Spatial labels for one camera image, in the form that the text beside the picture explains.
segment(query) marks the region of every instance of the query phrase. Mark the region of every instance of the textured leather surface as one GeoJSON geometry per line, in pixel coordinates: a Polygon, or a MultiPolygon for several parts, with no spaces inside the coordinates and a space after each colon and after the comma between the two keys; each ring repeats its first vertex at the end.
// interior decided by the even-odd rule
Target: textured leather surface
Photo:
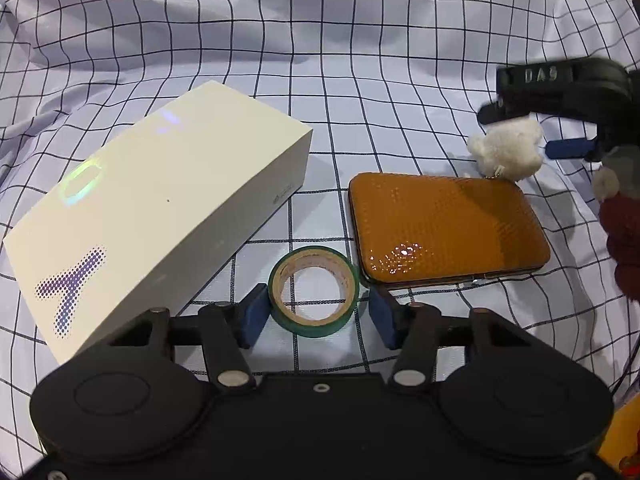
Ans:
{"type": "Polygon", "coordinates": [[[350,199],[360,266],[373,282],[513,274],[550,257],[529,203],[506,180],[361,173],[350,199]]]}

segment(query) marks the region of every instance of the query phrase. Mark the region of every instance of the white box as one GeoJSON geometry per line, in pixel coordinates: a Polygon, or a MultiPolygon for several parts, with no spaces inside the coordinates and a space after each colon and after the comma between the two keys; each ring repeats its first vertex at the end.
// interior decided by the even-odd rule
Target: white box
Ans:
{"type": "Polygon", "coordinates": [[[302,185],[311,132],[208,82],[49,191],[4,243],[57,361],[148,308],[184,306],[302,185]]]}

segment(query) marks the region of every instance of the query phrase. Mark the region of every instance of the purple dotted logo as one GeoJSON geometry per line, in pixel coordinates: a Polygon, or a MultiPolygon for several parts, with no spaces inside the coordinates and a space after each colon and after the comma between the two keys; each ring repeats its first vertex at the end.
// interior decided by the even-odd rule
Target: purple dotted logo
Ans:
{"type": "Polygon", "coordinates": [[[73,269],[46,278],[36,286],[36,297],[40,300],[46,300],[62,292],[62,299],[53,322],[54,330],[59,337],[66,337],[69,334],[82,287],[103,261],[104,250],[94,248],[73,269]]]}

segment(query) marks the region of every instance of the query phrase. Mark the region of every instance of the green tape roll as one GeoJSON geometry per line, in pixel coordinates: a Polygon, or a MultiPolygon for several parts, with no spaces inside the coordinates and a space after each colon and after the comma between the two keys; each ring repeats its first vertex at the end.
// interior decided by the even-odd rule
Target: green tape roll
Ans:
{"type": "Polygon", "coordinates": [[[340,330],[351,317],[358,303],[360,285],[351,263],[337,251],[322,246],[302,247],[281,259],[269,277],[271,315],[286,330],[303,337],[325,337],[340,330]],[[309,267],[328,270],[340,285],[344,302],[329,317],[307,319],[294,314],[282,302],[282,290],[294,273],[309,267]]]}

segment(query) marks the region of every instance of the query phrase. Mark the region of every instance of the white tablecloth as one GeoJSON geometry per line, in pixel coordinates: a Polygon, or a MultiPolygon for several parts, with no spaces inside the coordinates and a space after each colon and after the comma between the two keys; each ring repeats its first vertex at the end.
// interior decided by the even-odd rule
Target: white tablecloth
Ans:
{"type": "MultiPolygon", "coordinates": [[[[311,124],[312,153],[303,188],[183,314],[207,301],[242,298],[281,256],[306,244],[356,262],[346,203],[352,176],[477,176],[465,140],[481,131],[474,111],[492,97],[496,66],[589,54],[633,68],[640,33],[630,1],[1,0],[0,233],[130,124],[215,79],[311,124]]],[[[203,113],[216,120],[215,111],[203,113]]],[[[592,126],[540,119],[547,140],[594,134],[592,126]]],[[[242,163],[242,153],[230,155],[242,163]]],[[[166,170],[179,171],[183,162],[166,170]]],[[[613,281],[590,169],[547,161],[521,183],[552,247],[543,269],[399,291],[401,301],[432,303],[450,316],[490,307],[613,383],[640,318],[613,281]]],[[[332,286],[320,271],[303,273],[295,283],[298,312],[321,317],[335,308],[332,286]]],[[[269,320],[247,353],[253,370],[388,372],[394,354],[383,347],[362,293],[360,315],[327,338],[292,336],[269,320]]],[[[178,355],[204,370],[198,349],[178,355]]],[[[459,351],[441,350],[438,375],[461,362],[459,351]]],[[[54,367],[0,244],[6,473],[19,475],[41,456],[28,403],[54,367]]]]}

